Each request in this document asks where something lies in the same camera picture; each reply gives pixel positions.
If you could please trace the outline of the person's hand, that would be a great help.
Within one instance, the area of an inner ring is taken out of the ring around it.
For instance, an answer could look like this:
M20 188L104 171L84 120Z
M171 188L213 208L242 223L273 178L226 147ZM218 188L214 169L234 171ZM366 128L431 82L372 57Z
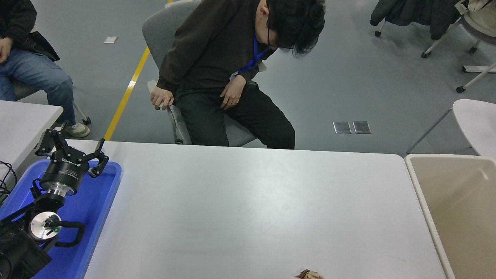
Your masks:
M14 41L9 37L4 37L0 39L0 63L3 64L7 61L10 56L11 48Z

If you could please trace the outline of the person's right hand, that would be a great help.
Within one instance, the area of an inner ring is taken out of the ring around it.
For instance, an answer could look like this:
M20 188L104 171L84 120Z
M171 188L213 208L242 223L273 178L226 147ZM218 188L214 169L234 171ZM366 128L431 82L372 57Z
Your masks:
M150 101L155 110L166 110L172 106L174 100L174 96L169 90L155 86L151 91Z

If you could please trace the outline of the person's left hand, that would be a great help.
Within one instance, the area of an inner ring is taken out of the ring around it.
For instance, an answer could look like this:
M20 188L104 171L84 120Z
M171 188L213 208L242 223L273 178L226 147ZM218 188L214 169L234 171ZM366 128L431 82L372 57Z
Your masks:
M241 75L234 76L224 88L220 97L223 98L221 109L227 110L239 103L246 80Z

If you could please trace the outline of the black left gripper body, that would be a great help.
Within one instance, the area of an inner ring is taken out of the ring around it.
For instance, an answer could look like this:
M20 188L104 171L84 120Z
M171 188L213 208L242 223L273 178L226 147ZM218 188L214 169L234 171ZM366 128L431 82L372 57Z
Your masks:
M68 192L77 192L85 173L89 170L89 163L82 161L86 155L79 150L69 151L69 156L64 150L57 150L51 155L48 165L40 181L42 189L48 191L57 185L65 185Z

